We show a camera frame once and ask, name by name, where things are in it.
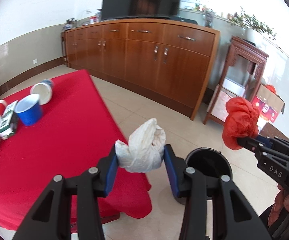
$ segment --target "brown sideboard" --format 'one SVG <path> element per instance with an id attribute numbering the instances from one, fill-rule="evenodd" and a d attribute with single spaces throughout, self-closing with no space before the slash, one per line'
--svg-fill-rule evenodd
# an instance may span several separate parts
<path id="1" fill-rule="evenodd" d="M 194 119 L 220 32 L 161 19 L 97 23 L 65 32 L 67 64 Z"/>

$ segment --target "potted plant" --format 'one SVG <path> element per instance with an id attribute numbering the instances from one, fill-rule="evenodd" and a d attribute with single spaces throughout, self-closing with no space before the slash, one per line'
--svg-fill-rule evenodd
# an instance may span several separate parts
<path id="1" fill-rule="evenodd" d="M 262 43 L 262 34 L 266 33 L 269 39 L 276 39 L 277 33 L 274 33 L 273 28 L 269 28 L 267 24 L 259 21 L 254 15 L 246 14 L 243 8 L 240 6 L 240 15 L 236 14 L 234 18 L 230 20 L 231 25 L 239 25 L 246 29 L 245 38 L 256 44 L 256 47 L 260 47 Z"/>

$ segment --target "tile floor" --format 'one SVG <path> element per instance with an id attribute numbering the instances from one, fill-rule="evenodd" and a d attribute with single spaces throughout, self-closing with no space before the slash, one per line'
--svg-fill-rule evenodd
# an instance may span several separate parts
<path id="1" fill-rule="evenodd" d="M 64 65 L 55 67 L 34 76 L 12 88 L 1 98 L 43 80 L 75 71 Z M 202 105 L 194 121 L 188 117 L 160 105 L 124 88 L 92 77 L 108 109 L 128 137 L 146 120 L 155 117 L 166 131 L 167 143 L 170 143 L 177 156 L 185 158 L 198 147 L 210 147 L 219 150 L 228 159 L 233 170 L 233 180 L 240 188 L 258 214 L 272 205 L 278 192 L 277 184 L 257 167 L 253 154 L 247 150 L 232 151 L 224 146 L 221 138 L 223 127 L 213 121 L 206 125 L 202 120 L 206 114 L 206 105 Z M 143 219 L 134 219 L 121 215 L 119 220 L 103 225 L 108 240 L 120 239 L 168 239 L 179 237 L 184 206 L 174 200 L 164 165 L 147 174 L 152 189 L 149 191 L 153 210 Z M 212 235 L 212 205 L 208 201 L 207 235 Z M 0 228 L 5 239 L 11 239 L 13 231 Z"/>

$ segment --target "white crumpled tissue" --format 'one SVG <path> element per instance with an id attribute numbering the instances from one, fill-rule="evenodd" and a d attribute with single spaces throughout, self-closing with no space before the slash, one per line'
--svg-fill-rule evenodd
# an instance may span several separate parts
<path id="1" fill-rule="evenodd" d="M 163 161 L 166 133 L 151 118 L 130 136 L 128 145 L 117 140 L 115 143 L 119 166 L 129 172 L 148 172 L 157 169 Z"/>

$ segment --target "metal screw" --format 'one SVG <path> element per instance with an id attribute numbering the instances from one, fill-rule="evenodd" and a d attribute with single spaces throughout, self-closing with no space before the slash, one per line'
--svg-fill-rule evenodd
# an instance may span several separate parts
<path id="1" fill-rule="evenodd" d="M 189 173 L 189 174 L 194 174 L 196 172 L 195 168 L 193 167 L 187 167 L 186 168 L 186 173 Z"/>
<path id="2" fill-rule="evenodd" d="M 98 172 L 98 168 L 97 168 L 97 167 L 89 168 L 88 172 L 89 172 L 90 174 L 95 174 L 95 173 Z"/>
<path id="3" fill-rule="evenodd" d="M 229 181 L 230 181 L 230 177 L 229 177 L 228 175 L 222 175 L 222 176 L 221 176 L 221 180 L 222 180 L 223 182 L 229 182 Z"/>
<path id="4" fill-rule="evenodd" d="M 53 177 L 53 180 L 55 182 L 59 182 L 60 180 L 62 180 L 62 176 L 61 175 L 56 175 L 56 176 Z"/>

